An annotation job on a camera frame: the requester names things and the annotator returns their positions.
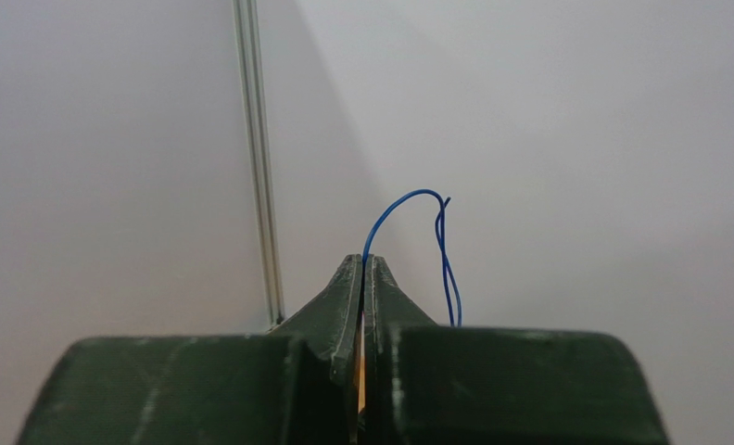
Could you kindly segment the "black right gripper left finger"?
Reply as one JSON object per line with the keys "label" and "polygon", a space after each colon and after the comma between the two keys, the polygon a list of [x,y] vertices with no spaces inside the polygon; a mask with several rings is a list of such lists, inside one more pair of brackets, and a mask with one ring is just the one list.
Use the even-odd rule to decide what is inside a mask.
{"label": "black right gripper left finger", "polygon": [[347,255],[323,290],[268,332],[300,346],[287,444],[354,444],[358,436],[362,257]]}

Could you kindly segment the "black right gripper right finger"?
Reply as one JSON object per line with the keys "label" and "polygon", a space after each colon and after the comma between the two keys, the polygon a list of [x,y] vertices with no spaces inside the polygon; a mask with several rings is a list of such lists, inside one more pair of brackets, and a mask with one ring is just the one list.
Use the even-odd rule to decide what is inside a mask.
{"label": "black right gripper right finger", "polygon": [[434,325],[399,287],[386,260],[367,258],[362,281],[364,315],[364,388],[362,442],[390,444],[393,438],[392,348],[390,327]]}

